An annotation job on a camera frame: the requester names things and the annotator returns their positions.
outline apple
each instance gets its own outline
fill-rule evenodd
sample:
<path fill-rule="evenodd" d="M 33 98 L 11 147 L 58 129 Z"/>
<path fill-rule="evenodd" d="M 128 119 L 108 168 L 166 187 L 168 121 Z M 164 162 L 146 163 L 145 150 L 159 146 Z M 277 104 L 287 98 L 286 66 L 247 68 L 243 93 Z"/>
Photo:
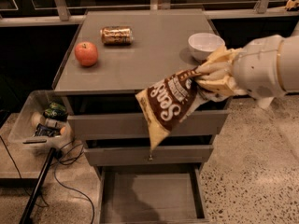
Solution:
<path fill-rule="evenodd" d="M 92 66 L 98 60 L 97 47 L 89 41 L 82 41 L 75 46 L 75 57 L 83 66 Z"/>

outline white bowl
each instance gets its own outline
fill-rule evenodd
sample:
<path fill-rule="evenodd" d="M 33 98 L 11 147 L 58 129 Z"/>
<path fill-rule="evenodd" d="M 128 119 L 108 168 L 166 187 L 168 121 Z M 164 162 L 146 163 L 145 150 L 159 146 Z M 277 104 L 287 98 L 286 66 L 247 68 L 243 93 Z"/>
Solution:
<path fill-rule="evenodd" d="M 199 33 L 191 35 L 188 44 L 193 58 L 201 62 L 218 47 L 224 45 L 225 42 L 218 35 Z"/>

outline plastic bin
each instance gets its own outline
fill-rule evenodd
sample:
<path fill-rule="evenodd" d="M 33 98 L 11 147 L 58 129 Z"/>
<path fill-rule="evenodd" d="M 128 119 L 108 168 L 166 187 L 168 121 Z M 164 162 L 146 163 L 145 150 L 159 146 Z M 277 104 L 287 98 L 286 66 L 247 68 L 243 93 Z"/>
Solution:
<path fill-rule="evenodd" d="M 36 127 L 31 123 L 31 117 L 35 112 L 43 114 L 49 107 L 50 102 L 62 104 L 62 98 L 55 95 L 54 91 L 32 91 L 21 112 L 12 127 L 8 136 L 8 142 L 13 144 L 24 144 L 24 148 L 60 148 L 73 140 L 73 132 L 68 122 L 65 125 L 65 131 L 57 137 L 36 136 Z"/>

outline gold can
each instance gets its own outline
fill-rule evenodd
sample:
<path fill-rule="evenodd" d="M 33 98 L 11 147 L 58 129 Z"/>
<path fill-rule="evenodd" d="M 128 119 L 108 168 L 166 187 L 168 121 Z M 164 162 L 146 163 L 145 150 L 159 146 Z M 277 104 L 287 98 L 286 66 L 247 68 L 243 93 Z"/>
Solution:
<path fill-rule="evenodd" d="M 107 26 L 101 29 L 101 39 L 105 45 L 130 45 L 133 42 L 129 26 Z"/>

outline speckled floor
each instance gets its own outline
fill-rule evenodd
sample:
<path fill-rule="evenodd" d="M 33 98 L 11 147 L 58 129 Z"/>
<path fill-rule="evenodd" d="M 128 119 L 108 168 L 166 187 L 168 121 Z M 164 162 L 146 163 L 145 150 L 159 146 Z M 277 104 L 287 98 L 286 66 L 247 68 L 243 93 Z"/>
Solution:
<path fill-rule="evenodd" d="M 250 98 L 231 102 L 230 115 L 200 174 L 210 221 L 299 223 L 298 104 L 298 95 L 275 99 L 267 110 L 257 107 Z M 46 154 L 36 154 L 7 141 L 17 116 L 9 117 L 0 134 L 22 175 L 36 177 Z M 0 177 L 18 177 L 3 145 L 0 167 Z M 97 204 L 98 178 L 84 156 L 71 166 L 60 166 L 57 176 Z M 53 168 L 42 192 L 49 207 L 35 207 L 34 223 L 90 223 L 90 203 L 82 195 L 61 187 L 53 177 Z M 19 223 L 27 200 L 22 189 L 0 189 L 0 223 Z"/>

